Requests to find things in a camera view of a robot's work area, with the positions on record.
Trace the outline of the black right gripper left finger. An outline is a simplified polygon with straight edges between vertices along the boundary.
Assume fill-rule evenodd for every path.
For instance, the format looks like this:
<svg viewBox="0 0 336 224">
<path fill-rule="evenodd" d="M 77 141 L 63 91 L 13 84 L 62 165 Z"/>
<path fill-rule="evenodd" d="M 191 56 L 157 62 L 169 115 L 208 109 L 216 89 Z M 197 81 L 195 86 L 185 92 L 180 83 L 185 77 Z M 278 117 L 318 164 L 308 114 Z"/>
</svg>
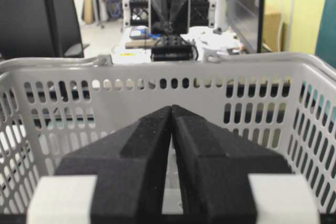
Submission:
<svg viewBox="0 0 336 224">
<path fill-rule="evenodd" d="M 65 155 L 56 175 L 96 175 L 91 223 L 154 223 L 162 213 L 171 107 Z"/>
</svg>

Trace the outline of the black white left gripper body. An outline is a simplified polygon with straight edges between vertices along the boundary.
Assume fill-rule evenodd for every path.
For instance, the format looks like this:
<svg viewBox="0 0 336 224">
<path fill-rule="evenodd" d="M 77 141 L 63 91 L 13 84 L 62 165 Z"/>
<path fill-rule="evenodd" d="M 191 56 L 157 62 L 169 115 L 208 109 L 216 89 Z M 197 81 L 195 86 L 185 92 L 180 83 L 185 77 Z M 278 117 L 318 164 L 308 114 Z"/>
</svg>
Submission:
<svg viewBox="0 0 336 224">
<path fill-rule="evenodd" d="M 124 27 L 145 26 L 152 34 L 187 34 L 215 26 L 215 0 L 123 0 Z"/>
</svg>

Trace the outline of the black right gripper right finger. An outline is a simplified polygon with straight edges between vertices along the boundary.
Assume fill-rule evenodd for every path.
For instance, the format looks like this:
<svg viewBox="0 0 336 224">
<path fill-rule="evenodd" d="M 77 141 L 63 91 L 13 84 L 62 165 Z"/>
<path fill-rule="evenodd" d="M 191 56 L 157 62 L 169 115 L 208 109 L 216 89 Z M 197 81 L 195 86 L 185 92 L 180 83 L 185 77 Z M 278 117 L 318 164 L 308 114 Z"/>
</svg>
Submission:
<svg viewBox="0 0 336 224">
<path fill-rule="evenodd" d="M 179 105 L 171 112 L 184 214 L 203 223 L 256 223 L 248 174 L 290 174 L 284 157 Z"/>
</svg>

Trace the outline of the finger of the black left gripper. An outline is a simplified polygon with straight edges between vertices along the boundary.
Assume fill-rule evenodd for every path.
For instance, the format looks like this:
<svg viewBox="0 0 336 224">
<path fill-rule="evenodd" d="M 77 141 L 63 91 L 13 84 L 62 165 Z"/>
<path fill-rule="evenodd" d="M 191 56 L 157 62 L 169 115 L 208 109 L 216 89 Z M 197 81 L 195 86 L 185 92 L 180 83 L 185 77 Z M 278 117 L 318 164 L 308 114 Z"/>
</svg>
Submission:
<svg viewBox="0 0 336 224">
<path fill-rule="evenodd" d="M 181 36 L 172 35 L 172 59 L 191 60 L 192 44 L 184 40 Z"/>
<path fill-rule="evenodd" d="M 161 36 L 158 41 L 151 48 L 151 60 L 152 61 L 169 61 L 169 48 L 170 40 L 169 36 Z"/>
</svg>

